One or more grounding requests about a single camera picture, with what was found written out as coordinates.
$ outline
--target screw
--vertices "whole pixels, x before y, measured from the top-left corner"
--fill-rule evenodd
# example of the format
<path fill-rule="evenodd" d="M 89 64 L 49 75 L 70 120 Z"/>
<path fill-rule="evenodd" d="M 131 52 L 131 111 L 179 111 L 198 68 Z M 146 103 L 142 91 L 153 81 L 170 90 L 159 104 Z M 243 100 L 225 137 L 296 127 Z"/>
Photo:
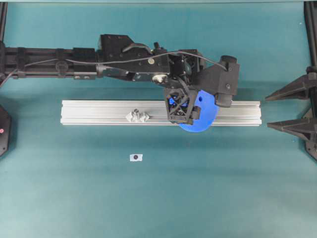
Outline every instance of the screw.
<path fill-rule="evenodd" d="M 148 63 L 149 63 L 149 64 L 154 64 L 154 63 L 155 63 L 155 60 L 154 60 L 153 58 L 149 58 L 149 59 L 148 59 Z"/>

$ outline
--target small metal part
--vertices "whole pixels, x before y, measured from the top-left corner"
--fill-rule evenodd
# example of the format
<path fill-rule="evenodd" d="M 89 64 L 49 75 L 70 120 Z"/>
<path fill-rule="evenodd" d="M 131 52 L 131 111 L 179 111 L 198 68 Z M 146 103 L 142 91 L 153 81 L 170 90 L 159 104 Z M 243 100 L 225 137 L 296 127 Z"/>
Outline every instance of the small metal part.
<path fill-rule="evenodd" d="M 149 59 L 148 59 L 148 63 L 149 63 L 149 64 L 154 64 L 154 63 L 155 63 L 155 60 L 154 60 L 153 58 L 149 58 Z"/>
<path fill-rule="evenodd" d="M 142 112 L 140 114 L 138 109 L 134 109 L 132 112 L 128 113 L 128 115 L 125 117 L 129 122 L 146 122 L 150 116 L 146 112 Z"/>
<path fill-rule="evenodd" d="M 158 83 L 163 83 L 166 78 L 167 78 L 166 74 L 157 74 L 157 75 L 154 75 L 152 77 L 152 81 L 158 82 Z"/>
<path fill-rule="evenodd" d="M 143 154 L 130 155 L 130 162 L 141 162 L 143 160 Z"/>

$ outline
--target aluminum rail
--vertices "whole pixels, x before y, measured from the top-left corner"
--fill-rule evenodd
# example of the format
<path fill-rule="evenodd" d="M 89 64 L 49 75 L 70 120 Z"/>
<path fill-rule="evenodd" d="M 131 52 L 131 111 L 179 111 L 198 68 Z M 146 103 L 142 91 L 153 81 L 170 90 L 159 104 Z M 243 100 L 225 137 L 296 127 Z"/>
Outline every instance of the aluminum rail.
<path fill-rule="evenodd" d="M 127 116 L 137 109 L 146 121 L 131 122 Z M 63 100 L 63 125 L 177 125 L 167 119 L 164 101 Z M 213 126 L 259 126 L 259 101 L 234 101 L 230 108 L 219 108 Z"/>

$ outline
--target black tripod base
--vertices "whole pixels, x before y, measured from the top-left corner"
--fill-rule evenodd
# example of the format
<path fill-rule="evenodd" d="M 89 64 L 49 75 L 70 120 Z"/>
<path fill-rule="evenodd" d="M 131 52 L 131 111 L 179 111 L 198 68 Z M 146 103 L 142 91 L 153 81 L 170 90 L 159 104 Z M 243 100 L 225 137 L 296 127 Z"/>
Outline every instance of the black tripod base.
<path fill-rule="evenodd" d="M 0 106 L 0 156 L 8 150 L 10 128 L 11 116 Z"/>
<path fill-rule="evenodd" d="M 303 116 L 304 119 L 313 118 L 313 112 L 310 108 Z M 305 141 L 305 149 L 317 161 L 317 144 L 311 141 Z"/>

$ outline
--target black bracket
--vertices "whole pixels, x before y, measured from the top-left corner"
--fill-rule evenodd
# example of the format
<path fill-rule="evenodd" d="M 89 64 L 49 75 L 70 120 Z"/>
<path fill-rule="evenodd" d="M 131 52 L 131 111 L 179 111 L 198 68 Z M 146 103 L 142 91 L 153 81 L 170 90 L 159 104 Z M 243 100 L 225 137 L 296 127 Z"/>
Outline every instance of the black bracket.
<path fill-rule="evenodd" d="M 16 64 L 17 64 L 19 78 L 25 78 L 24 69 L 27 62 L 28 62 L 28 59 L 26 55 L 26 49 L 24 47 L 18 47 L 17 54 L 16 54 Z"/>
<path fill-rule="evenodd" d="M 0 156 L 8 150 L 10 129 L 11 116 L 0 106 Z"/>
<path fill-rule="evenodd" d="M 55 51 L 56 59 L 58 61 L 55 64 L 56 71 L 58 72 L 59 78 L 65 78 L 67 71 L 68 71 L 68 63 L 65 61 L 65 50 L 64 49 L 56 49 Z"/>
<path fill-rule="evenodd" d="M 270 122 L 268 127 L 295 135 L 306 143 L 306 151 L 317 160 L 317 3 L 304 2 L 306 30 L 310 47 L 312 65 L 302 75 L 265 99 L 267 101 L 284 99 L 310 99 L 312 108 L 301 119 Z"/>
<path fill-rule="evenodd" d="M 94 48 L 74 48 L 74 60 L 96 62 L 96 52 Z M 97 75 L 96 66 L 92 64 L 74 64 L 74 79 L 95 79 Z"/>

